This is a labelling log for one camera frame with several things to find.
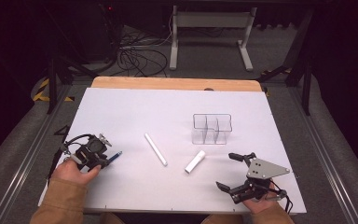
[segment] floor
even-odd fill
[[[296,29],[254,28],[248,43],[255,68],[253,72],[245,71],[236,47],[241,34],[242,30],[225,30],[218,37],[209,37],[201,32],[183,31],[179,37],[177,69],[171,71],[167,66],[157,76],[257,78],[263,71],[282,64]],[[161,53],[142,51],[149,59],[149,66],[143,70],[147,74],[153,74],[164,65],[164,56],[170,57],[168,42],[142,49]],[[152,61],[160,65],[151,65]],[[99,66],[94,63],[89,68]],[[119,71],[115,64],[101,75],[109,76]],[[135,70],[117,75],[140,76],[140,73]],[[297,183],[308,210],[307,214],[293,216],[293,220],[295,223],[358,223],[358,160],[331,118],[317,80],[312,80],[310,116],[306,116],[300,107],[301,82],[295,88],[286,88],[286,77],[286,74],[278,75],[262,86],[268,88],[268,102],[289,160],[298,175]],[[91,81],[89,77],[75,77],[72,86],[60,86],[60,103],[49,115],[48,102],[35,102],[0,147],[0,223],[27,223],[37,209],[54,153],[63,141],[60,130],[70,127]],[[35,83],[31,97],[40,82]],[[66,96],[75,100],[64,101]],[[98,221],[97,214],[85,215],[84,223]]]

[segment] clear plastic container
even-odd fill
[[[193,125],[194,145],[225,145],[232,132],[229,114],[194,114]]]

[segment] dark background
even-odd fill
[[[60,17],[66,13],[71,14],[72,22],[76,21],[78,14],[95,18],[98,8],[95,7],[92,11],[87,8],[68,10],[61,7],[61,11],[53,9],[53,12],[58,21],[65,21]],[[169,18],[167,10],[170,9],[151,6],[148,10],[141,10],[142,8],[122,8],[120,19],[135,28],[158,35],[164,34]],[[302,12],[295,8],[274,9],[275,12],[268,7],[258,9],[255,25],[261,25],[262,29],[267,24],[288,25],[289,21],[296,25],[301,19]],[[314,47],[312,73],[319,81],[322,97],[331,115],[358,158],[358,1],[333,2],[330,7],[314,15],[312,27],[310,37],[315,38],[309,38],[306,43]],[[37,80],[46,75],[51,52],[46,50],[46,39],[40,37],[40,28],[43,27],[33,19],[23,1],[0,0],[0,145],[33,106],[31,89]],[[80,28],[75,24],[63,24],[66,36],[49,44],[57,44],[61,46],[57,49],[61,50],[68,48],[69,39],[73,46],[63,50],[64,53],[74,57],[74,54],[80,54],[81,57],[78,58],[83,58],[84,61],[106,58],[104,46],[108,39],[95,41],[95,38],[100,37],[98,40],[101,40],[101,36],[104,36],[101,30],[103,28],[94,27],[97,29],[97,32],[93,32],[96,35],[87,38],[82,35],[84,31]],[[94,48],[91,43],[96,42],[101,45]]]

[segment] metal frame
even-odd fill
[[[173,6],[172,12],[172,46],[170,69],[175,70],[178,55],[178,27],[231,27],[245,28],[243,39],[238,40],[243,63],[246,71],[253,71],[251,59],[246,49],[257,8],[250,12],[184,12]]]
[[[0,223],[4,223],[5,219],[11,209],[11,206],[16,201],[17,196],[20,193],[22,185],[24,184],[28,174],[31,171],[31,168],[36,160],[37,154],[41,148],[41,145],[44,143],[46,139],[46,134],[48,129],[55,119],[57,112],[59,111],[67,93],[71,87],[69,85],[65,85],[63,89],[60,91],[58,96],[57,106],[51,111],[50,114],[47,114],[45,120],[43,121],[42,127],[39,129],[37,136],[35,137],[33,143],[31,144],[27,154],[25,155],[24,160],[22,161],[19,169],[16,174],[14,174],[10,185],[7,188],[7,191],[0,202]]]
[[[303,105],[297,89],[291,87],[288,88],[288,90],[291,97],[295,101],[295,104],[298,108],[299,113],[301,114],[304,123],[308,128],[311,142],[315,148],[315,153],[318,156],[319,162],[324,168],[324,172],[326,173],[327,179],[330,182],[332,190],[336,194],[338,203],[341,206],[345,218],[347,219],[348,223],[357,224],[358,213],[356,211],[356,208],[351,201],[351,197],[344,186],[341,176],[339,175],[335,165],[330,159],[330,156],[324,146],[324,143],[313,124],[312,118],[307,115],[306,112],[303,110]]]

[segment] black cable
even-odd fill
[[[126,34],[123,35],[123,39],[121,42],[121,47],[134,47],[134,45],[137,45],[138,47],[147,47],[147,46],[155,46],[155,45],[160,45],[162,43],[164,43],[166,41],[166,39],[163,38],[158,38],[156,40],[150,40],[152,42],[148,43],[148,44],[143,44],[141,43],[144,40],[147,40],[147,38],[149,37],[154,37],[152,35],[147,35],[145,33],[142,32],[128,32]]]
[[[83,145],[81,145],[80,143],[71,143],[71,144],[67,145],[67,147],[69,147],[69,146],[71,146],[71,145],[80,145],[80,146],[83,146]]]
[[[152,52],[161,56],[164,60],[163,64],[158,63],[150,58],[145,57],[141,52]],[[146,73],[144,70],[149,65],[149,63],[155,64],[159,67],[159,70],[156,72]],[[121,48],[119,50],[117,65],[123,71],[111,74],[110,76],[127,72],[127,75],[130,75],[131,70],[135,70],[135,76],[138,77],[151,77],[161,72],[167,76],[165,73],[165,68],[168,65],[167,57],[161,52],[154,49],[136,49],[135,47]]]
[[[75,137],[75,138],[69,140],[69,141],[66,142],[64,145],[65,145],[66,147],[68,147],[68,146],[70,146],[73,142],[75,142],[75,140],[77,140],[77,139],[80,139],[80,138],[83,138],[83,137],[92,137],[92,136],[93,136],[93,135],[92,135],[92,134],[89,134],[89,133],[81,134],[81,135],[79,135],[78,137]]]
[[[108,70],[109,68],[111,68],[113,65],[115,65],[116,61],[114,60],[110,60],[110,62],[107,64],[107,65],[104,65],[103,67],[100,67],[100,68],[96,68],[96,69],[92,69],[90,71],[94,72],[94,73],[101,73],[101,72],[104,72],[106,70]],[[87,74],[84,74],[82,72],[79,72],[77,69],[76,71],[71,71],[72,74],[74,76],[77,76],[77,77],[83,77],[83,76],[87,76]]]
[[[270,180],[270,181],[275,187],[277,187],[278,190],[281,190],[281,188],[277,184],[275,184],[275,182],[273,182],[272,180]],[[287,214],[290,214],[290,211],[292,211],[292,208],[293,208],[293,203],[290,200],[289,196],[286,195],[285,198],[286,198],[287,202],[286,202],[286,206],[284,208],[284,211],[286,211]]]

